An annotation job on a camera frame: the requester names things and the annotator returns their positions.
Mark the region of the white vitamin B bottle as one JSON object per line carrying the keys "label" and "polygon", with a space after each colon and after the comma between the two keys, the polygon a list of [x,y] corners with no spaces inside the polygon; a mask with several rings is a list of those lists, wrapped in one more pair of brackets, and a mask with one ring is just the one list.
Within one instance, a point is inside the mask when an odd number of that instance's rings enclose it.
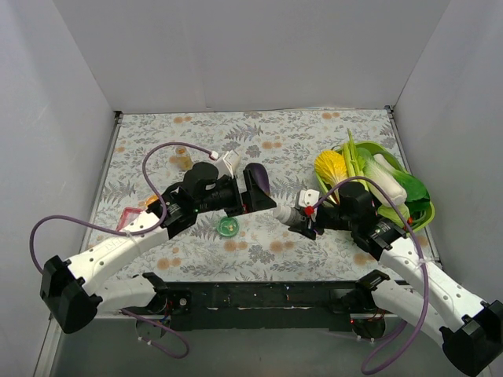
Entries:
{"label": "white vitamin B bottle", "polygon": [[277,205],[272,210],[272,216],[289,227],[300,225],[305,220],[299,209],[283,205]]}

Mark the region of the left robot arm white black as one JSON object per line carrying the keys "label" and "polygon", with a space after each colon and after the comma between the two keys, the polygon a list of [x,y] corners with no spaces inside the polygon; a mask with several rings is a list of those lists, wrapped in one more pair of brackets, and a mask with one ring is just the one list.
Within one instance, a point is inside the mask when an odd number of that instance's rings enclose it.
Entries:
{"label": "left robot arm white black", "polygon": [[170,185],[137,218],[105,241],[66,260],[55,255],[44,263],[40,296],[66,334],[87,326],[112,301],[105,281],[146,251],[167,242],[196,223],[201,213],[222,210],[229,217],[269,210],[266,168],[249,163],[243,170],[246,189],[220,174],[216,165],[196,163],[182,181]]}

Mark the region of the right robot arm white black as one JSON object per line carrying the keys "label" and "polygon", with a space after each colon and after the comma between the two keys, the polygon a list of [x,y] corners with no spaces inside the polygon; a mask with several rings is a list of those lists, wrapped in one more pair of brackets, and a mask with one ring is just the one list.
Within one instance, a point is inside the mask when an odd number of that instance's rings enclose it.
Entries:
{"label": "right robot arm white black", "polygon": [[357,282],[357,306],[369,313],[384,309],[415,324],[460,372],[477,376],[502,353],[501,302],[471,293],[428,261],[411,236],[377,214],[361,183],[346,183],[338,192],[339,204],[325,207],[318,191],[302,190],[294,207],[279,206],[274,217],[312,240],[327,229],[350,232],[358,247],[411,287],[373,271]]}

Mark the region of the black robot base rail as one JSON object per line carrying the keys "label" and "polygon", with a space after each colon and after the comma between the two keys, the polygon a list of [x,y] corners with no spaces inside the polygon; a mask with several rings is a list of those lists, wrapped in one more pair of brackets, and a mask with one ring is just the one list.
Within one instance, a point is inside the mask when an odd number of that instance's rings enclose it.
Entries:
{"label": "black robot base rail", "polygon": [[317,328],[384,332],[392,315],[379,309],[354,281],[156,282],[147,304],[129,304],[139,315],[168,317],[176,331]]}

